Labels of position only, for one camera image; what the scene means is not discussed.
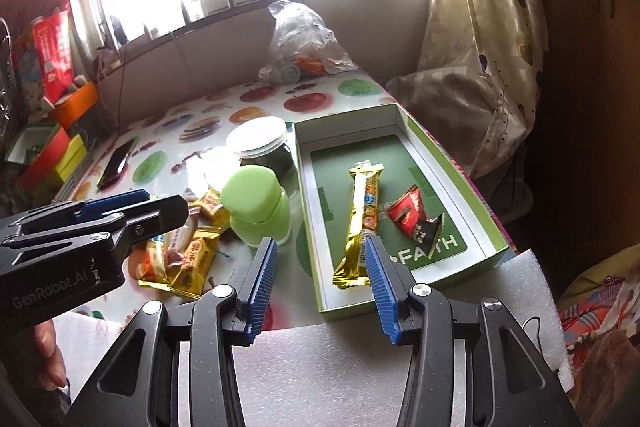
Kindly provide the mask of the person's left hand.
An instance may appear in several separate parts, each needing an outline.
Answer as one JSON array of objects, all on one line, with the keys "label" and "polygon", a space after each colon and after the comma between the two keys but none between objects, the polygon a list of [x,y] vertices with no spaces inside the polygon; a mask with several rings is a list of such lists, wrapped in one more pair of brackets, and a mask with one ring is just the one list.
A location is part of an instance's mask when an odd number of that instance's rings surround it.
[{"label": "person's left hand", "polygon": [[54,323],[47,321],[37,325],[34,335],[39,384],[47,391],[64,388],[67,383],[66,367],[62,351],[56,342]]}]

